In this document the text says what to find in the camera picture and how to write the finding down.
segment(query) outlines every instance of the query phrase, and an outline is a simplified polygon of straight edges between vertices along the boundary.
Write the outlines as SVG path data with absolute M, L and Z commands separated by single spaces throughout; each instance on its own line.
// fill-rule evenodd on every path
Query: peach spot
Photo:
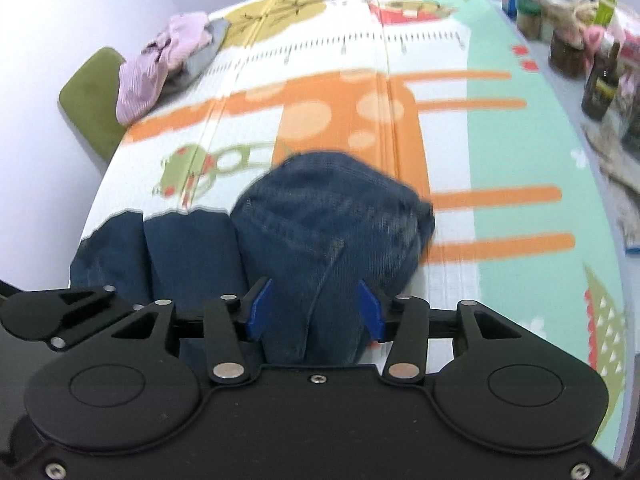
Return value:
M 360 70 L 343 70 L 340 72 L 340 79 L 349 83 L 355 83 L 357 81 L 363 81 L 375 76 L 376 73 L 373 70 L 360 69 Z
M 353 132 L 347 141 L 349 147 L 354 150 L 363 150 L 376 143 L 376 136 L 367 130 Z
M 322 101 L 302 101 L 285 106 L 280 119 L 278 136 L 298 140 L 313 137 L 331 122 L 331 108 Z
M 244 93 L 244 97 L 247 101 L 262 101 L 267 97 L 274 96 L 282 92 L 285 83 L 273 83 L 270 85 L 260 86 L 258 88 L 252 88 Z
M 391 123 L 402 118 L 404 106 L 396 99 L 389 101 L 386 94 L 370 92 L 358 101 L 358 115 L 375 123 Z

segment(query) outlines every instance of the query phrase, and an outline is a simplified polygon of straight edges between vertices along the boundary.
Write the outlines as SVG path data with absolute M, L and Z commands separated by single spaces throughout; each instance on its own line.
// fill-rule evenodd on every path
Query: green lid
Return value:
M 518 12 L 527 16 L 540 16 L 542 9 L 536 0 L 516 0 L 516 8 Z

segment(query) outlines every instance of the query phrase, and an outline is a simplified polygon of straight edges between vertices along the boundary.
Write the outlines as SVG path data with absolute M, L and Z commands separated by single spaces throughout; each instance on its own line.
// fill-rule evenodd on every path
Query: jar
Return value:
M 528 40 L 537 40 L 540 36 L 542 9 L 535 0 L 516 0 L 516 27 Z
M 571 31 L 557 28 L 551 38 L 549 65 L 565 77 L 584 76 L 584 40 Z

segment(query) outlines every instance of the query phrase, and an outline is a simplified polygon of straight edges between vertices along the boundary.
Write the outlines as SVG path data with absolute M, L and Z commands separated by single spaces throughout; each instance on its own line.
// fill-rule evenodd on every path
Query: pile of clothes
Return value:
M 195 209 L 144 219 L 127 211 L 80 244 L 72 287 L 113 285 L 124 300 L 197 310 L 273 279 L 266 361 L 351 365 L 370 336 L 356 302 L 366 280 L 400 294 L 435 226 L 431 204 L 339 152 L 293 155 L 254 182 L 231 214 Z M 204 369 L 202 340 L 180 357 Z
M 144 116 L 161 96 L 175 94 L 193 83 L 212 63 L 225 39 L 229 22 L 209 21 L 205 12 L 178 14 L 169 19 L 136 57 L 120 67 L 116 118 L 124 126 Z

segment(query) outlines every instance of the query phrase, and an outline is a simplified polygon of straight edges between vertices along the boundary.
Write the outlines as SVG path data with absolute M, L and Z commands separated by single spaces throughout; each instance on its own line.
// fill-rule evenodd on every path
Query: pink clothing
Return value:
M 178 14 L 168 27 L 149 43 L 139 56 L 120 66 L 120 88 L 116 118 L 129 126 L 156 104 L 170 71 L 182 66 L 197 50 L 211 42 L 205 30 L 209 17 L 204 12 Z

